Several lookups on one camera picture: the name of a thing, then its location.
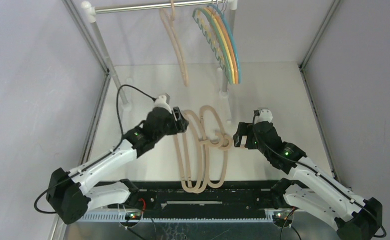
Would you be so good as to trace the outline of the green wire hanger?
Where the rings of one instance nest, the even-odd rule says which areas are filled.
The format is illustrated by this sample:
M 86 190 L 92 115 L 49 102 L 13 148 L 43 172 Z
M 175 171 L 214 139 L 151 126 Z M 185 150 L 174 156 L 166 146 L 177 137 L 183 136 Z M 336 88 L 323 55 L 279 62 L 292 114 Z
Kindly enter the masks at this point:
M 197 7 L 193 10 L 192 18 L 205 36 L 227 81 L 233 84 L 235 75 L 231 54 L 215 12 L 209 7 Z

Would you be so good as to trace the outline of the blue wire hanger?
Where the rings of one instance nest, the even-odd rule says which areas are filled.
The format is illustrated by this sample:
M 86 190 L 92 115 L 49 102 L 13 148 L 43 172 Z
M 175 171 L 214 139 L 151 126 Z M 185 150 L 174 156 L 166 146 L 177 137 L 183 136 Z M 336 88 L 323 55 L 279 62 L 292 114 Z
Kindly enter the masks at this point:
M 239 56 L 238 56 L 238 51 L 236 47 L 236 43 L 233 37 L 232 30 L 230 28 L 230 24 L 227 22 L 224 16 L 224 10 L 220 10 L 217 6 L 213 4 L 208 4 L 206 7 L 211 8 L 216 14 L 216 18 L 220 23 L 220 26 L 223 29 L 223 33 L 225 36 L 225 39 L 227 41 L 228 48 L 230 50 L 231 54 L 231 60 L 233 63 L 234 67 L 234 75 L 235 75 L 235 80 L 233 85 L 237 85 L 241 83 L 241 70 L 240 70 L 240 63 L 239 63 Z

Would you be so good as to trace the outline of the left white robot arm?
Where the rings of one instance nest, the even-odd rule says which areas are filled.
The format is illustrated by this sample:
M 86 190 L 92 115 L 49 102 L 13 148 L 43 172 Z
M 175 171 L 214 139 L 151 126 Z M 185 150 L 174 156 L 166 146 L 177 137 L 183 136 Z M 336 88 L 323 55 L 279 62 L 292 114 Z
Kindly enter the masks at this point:
M 130 190 L 129 180 L 103 186 L 98 183 L 107 174 L 153 149 L 164 136 L 184 133 L 188 124 L 178 107 L 172 110 L 154 107 L 146 119 L 124 133 L 120 143 L 105 156 L 73 170 L 64 171 L 61 167 L 55 170 L 46 192 L 47 202 L 67 225 L 99 207 L 122 204 L 134 208 L 139 195 Z

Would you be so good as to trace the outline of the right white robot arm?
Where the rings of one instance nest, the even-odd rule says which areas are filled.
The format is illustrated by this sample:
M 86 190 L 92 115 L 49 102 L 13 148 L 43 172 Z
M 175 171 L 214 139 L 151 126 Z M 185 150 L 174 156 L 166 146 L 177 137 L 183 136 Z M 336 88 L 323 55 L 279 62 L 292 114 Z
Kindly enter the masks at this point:
M 258 150 L 287 177 L 270 190 L 274 208 L 287 205 L 304 210 L 331 226 L 342 240 L 369 240 L 378 237 L 382 226 L 382 204 L 375 198 L 356 195 L 324 173 L 302 149 L 282 141 L 273 123 L 238 124 L 234 146 Z

